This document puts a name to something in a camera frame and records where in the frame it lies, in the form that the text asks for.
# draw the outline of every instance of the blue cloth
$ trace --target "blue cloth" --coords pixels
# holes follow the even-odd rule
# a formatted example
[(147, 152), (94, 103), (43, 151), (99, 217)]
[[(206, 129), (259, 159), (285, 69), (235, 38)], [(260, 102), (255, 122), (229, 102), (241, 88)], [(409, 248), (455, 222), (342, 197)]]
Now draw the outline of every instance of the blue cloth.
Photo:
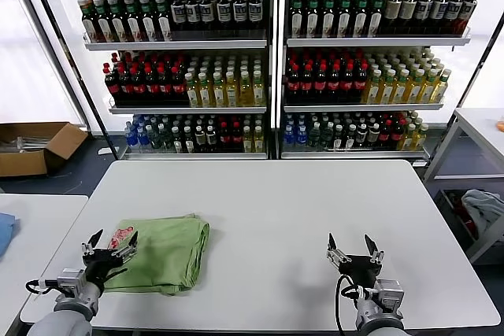
[(9, 246), (13, 237), (14, 223), (16, 217), (0, 212), (0, 256), (2, 256)]

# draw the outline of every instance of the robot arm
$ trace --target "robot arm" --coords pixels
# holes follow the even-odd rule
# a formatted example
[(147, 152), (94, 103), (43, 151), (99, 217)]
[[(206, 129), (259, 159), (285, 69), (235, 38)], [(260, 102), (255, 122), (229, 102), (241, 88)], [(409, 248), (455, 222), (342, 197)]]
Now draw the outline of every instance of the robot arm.
[(26, 284), (34, 294), (47, 294), (57, 290), (54, 312), (31, 327), (28, 336), (90, 336), (91, 319), (98, 313), (98, 299), (105, 289), (105, 282), (127, 271), (120, 269), (137, 251), (138, 233), (135, 232), (122, 249), (96, 249), (103, 230), (82, 244), (86, 269), (66, 268), (55, 280), (33, 280)]

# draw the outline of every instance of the cardboard box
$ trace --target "cardboard box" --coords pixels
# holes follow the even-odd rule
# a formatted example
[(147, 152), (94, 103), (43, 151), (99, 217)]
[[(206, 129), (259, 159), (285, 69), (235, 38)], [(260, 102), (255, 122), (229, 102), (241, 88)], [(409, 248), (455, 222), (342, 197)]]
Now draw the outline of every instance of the cardboard box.
[(44, 150), (25, 153), (0, 153), (0, 177), (45, 175), (55, 172), (76, 152), (87, 133), (66, 122), (0, 124), (0, 141), (18, 136), (51, 138)]

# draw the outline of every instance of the table leg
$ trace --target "table leg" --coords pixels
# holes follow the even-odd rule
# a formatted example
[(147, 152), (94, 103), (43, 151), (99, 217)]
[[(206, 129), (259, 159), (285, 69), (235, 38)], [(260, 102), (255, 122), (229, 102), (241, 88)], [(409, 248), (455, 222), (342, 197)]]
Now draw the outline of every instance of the table leg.
[(462, 133), (462, 129), (460, 128), (460, 126), (458, 124), (458, 120), (455, 120), (455, 122), (451, 125), (451, 128), (448, 131), (447, 136), (443, 140), (443, 143), (441, 143), (441, 146), (435, 152), (434, 159), (432, 159), (431, 164), (428, 166), (427, 171), (425, 172), (424, 184), (427, 184), (428, 182), (430, 182), (431, 180), (433, 180), (435, 178), (435, 175), (438, 173), (438, 171), (443, 166), (443, 162), (448, 157), (448, 153), (447, 153), (448, 149), (451, 148), (451, 146), (454, 143), (456, 143), (456, 141), (461, 133)]

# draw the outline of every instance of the shelf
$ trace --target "shelf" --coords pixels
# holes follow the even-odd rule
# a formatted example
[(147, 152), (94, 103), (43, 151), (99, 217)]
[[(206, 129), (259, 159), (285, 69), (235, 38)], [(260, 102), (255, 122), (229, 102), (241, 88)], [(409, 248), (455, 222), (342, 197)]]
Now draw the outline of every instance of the shelf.
[(126, 153), (127, 161), (234, 161), (265, 160), (266, 153)]
[(422, 151), (338, 151), (282, 152), (282, 159), (426, 159)]
[(86, 43), (89, 51), (107, 50), (195, 50), (195, 49), (261, 49), (265, 39), (230, 39), (221, 41), (170, 42), (100, 42)]
[(375, 37), (344, 39), (287, 39), (289, 47), (334, 46), (463, 46), (471, 40), (469, 28), (462, 37)]
[(300, 112), (383, 112), (394, 111), (401, 112), (403, 110), (437, 110), (443, 107), (443, 103), (439, 104), (338, 104), (338, 105), (284, 105), (283, 110), (287, 113)]
[(110, 107), (112, 114), (262, 114), (266, 113), (265, 106), (253, 106), (247, 108), (188, 108), (188, 107), (163, 107), (163, 106), (139, 106), (128, 108)]

